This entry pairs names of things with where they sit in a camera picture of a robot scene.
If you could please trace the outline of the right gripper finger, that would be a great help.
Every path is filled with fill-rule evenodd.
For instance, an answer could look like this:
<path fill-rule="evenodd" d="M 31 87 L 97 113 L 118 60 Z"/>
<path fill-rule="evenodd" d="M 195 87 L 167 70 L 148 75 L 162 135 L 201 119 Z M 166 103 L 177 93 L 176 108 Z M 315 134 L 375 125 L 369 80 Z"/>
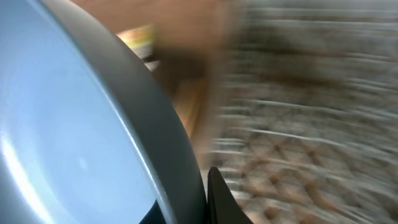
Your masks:
<path fill-rule="evenodd" d="M 234 199 L 217 167 L 208 172 L 208 219 L 211 224 L 252 224 Z"/>

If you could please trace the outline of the dark blue plate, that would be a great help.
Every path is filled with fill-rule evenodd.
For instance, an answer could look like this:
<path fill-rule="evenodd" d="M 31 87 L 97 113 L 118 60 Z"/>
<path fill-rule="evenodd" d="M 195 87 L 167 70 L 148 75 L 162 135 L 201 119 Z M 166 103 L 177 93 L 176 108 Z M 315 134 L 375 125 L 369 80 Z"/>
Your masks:
<path fill-rule="evenodd" d="M 206 223 L 190 141 L 143 61 L 71 1 L 1 2 L 1 223 Z"/>

